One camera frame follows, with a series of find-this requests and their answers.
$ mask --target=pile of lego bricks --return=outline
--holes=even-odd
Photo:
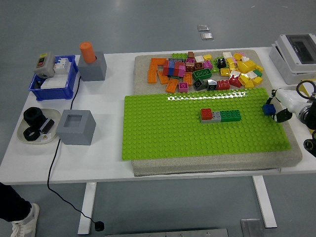
[[[241,50],[230,50],[231,54]],[[211,54],[213,58],[223,57],[225,51],[205,51],[195,52],[195,56],[205,56]],[[260,59],[254,50],[243,49],[242,53],[247,55],[256,65],[261,67]],[[148,83],[148,68],[152,58],[171,58],[172,54],[143,55],[135,58],[134,68],[134,94],[162,94],[167,93],[166,87],[160,83]],[[163,71],[163,66],[158,66],[158,74]],[[256,87],[263,87],[270,94],[272,86],[265,72],[260,76],[263,80]],[[212,80],[217,82],[223,79],[218,72],[212,72]],[[188,92],[194,92],[194,86],[189,86]],[[277,111],[282,110],[279,102],[275,103]],[[291,149],[287,151],[273,152],[255,152],[246,154],[223,154],[212,156],[196,157],[174,157],[159,159],[140,159],[132,160],[132,166],[135,176],[174,174],[174,173],[192,173],[192,172],[214,172],[229,170],[260,170],[273,169],[281,167],[296,166],[302,160],[302,153],[294,137],[294,134],[288,124],[285,122],[282,127],[286,133]]]
[[[189,86],[194,86],[196,91],[227,90],[231,86],[237,88],[253,88],[262,83],[263,67],[246,57],[243,52],[234,55],[223,52],[222,56],[213,58],[211,54],[195,56],[195,53],[173,53],[171,58],[152,58],[148,70],[148,83],[157,83],[167,87],[166,92],[175,93],[178,86],[179,92],[188,92]],[[221,79],[214,81],[212,74],[219,74]]]

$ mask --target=green lego brick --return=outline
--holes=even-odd
[[[241,115],[239,110],[226,110],[220,111],[221,113],[221,122],[233,122],[233,121],[240,121]]]
[[[188,58],[188,54],[187,53],[173,53],[172,54],[172,58],[184,58],[184,59],[187,59]]]
[[[219,69],[218,69],[218,68],[213,67],[213,68],[211,69],[211,72],[212,72],[212,73],[219,73]]]
[[[289,150],[282,124],[262,112],[268,97],[260,87],[126,96],[122,159]],[[203,108],[239,110],[242,119],[201,123]]]
[[[210,78],[211,76],[212,76],[212,72],[209,68],[205,68],[205,69],[193,72],[193,78],[195,80],[198,80],[198,79],[204,80],[204,79]]]
[[[262,77],[262,72],[259,71],[258,69],[253,70],[253,72],[254,72],[255,74],[257,74],[257,76]]]

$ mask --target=white table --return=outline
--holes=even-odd
[[[257,52],[273,88],[287,86],[269,58],[269,47],[247,49],[253,49]],[[283,168],[281,171],[273,169],[134,177],[131,162],[121,159],[124,97],[133,94],[135,57],[166,53],[171,52],[105,54],[108,66],[105,81],[80,82],[79,93],[75,99],[73,109],[90,110],[92,112],[97,124],[92,144],[91,146],[74,146],[61,143],[52,169],[51,183],[91,184],[91,182],[104,181],[261,176],[316,172],[316,158],[303,147],[304,140],[310,138],[311,135],[307,127],[293,116],[289,123],[303,154],[302,161],[296,167]],[[70,108],[70,103],[70,100],[37,102],[35,95],[30,93],[23,111],[29,107],[39,107],[57,109],[62,113],[64,109]],[[23,119],[23,111],[0,166],[0,182],[12,185],[44,184],[47,182],[48,170],[58,139],[56,138],[44,145],[29,145],[20,142],[16,131]],[[92,210],[91,203],[88,204],[88,207]]]

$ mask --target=yellow lego brick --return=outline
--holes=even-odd
[[[158,76],[159,76],[161,85],[165,85],[169,83],[169,77],[163,75],[162,71],[158,71]]]
[[[222,77],[229,77],[229,74],[230,74],[229,68],[221,68]]]
[[[252,80],[254,85],[259,85],[262,82],[262,78],[261,77],[256,77],[254,80]]]
[[[232,70],[236,70],[235,64],[230,64],[229,65],[229,72],[231,73]]]
[[[249,78],[242,74],[239,75],[238,80],[242,85],[246,85],[246,83],[249,82]]]
[[[256,65],[255,69],[259,70],[260,72],[263,72],[263,67],[260,67],[258,64]]]
[[[241,61],[242,54],[240,54],[240,53],[235,53],[235,54],[233,55],[233,57],[234,57],[237,61]]]
[[[254,88],[254,84],[252,82],[252,80],[248,81],[246,84],[245,84],[245,88]]]
[[[247,67],[247,65],[245,65],[245,63],[241,62],[241,61],[238,61],[237,62],[237,65],[238,65],[238,70],[241,72],[241,73],[247,73],[249,72],[249,68]]]
[[[207,54],[207,55],[204,55],[203,58],[206,61],[206,60],[212,60],[213,57],[212,57],[212,55]]]
[[[157,72],[155,70],[148,71],[148,83],[150,84],[157,83]]]
[[[232,58],[227,58],[226,61],[228,64],[235,64],[235,62]]]
[[[248,67],[248,69],[249,69],[248,72],[255,70],[255,69],[256,69],[256,66],[257,66],[257,64],[255,64],[255,63],[254,63],[253,61],[251,61],[251,60],[248,60],[248,61],[244,62],[244,64]]]

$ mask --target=blue lego brick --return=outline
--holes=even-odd
[[[274,115],[277,112],[273,104],[264,104],[262,111],[265,115]]]
[[[174,71],[174,61],[169,61],[168,75],[173,76],[173,71]]]

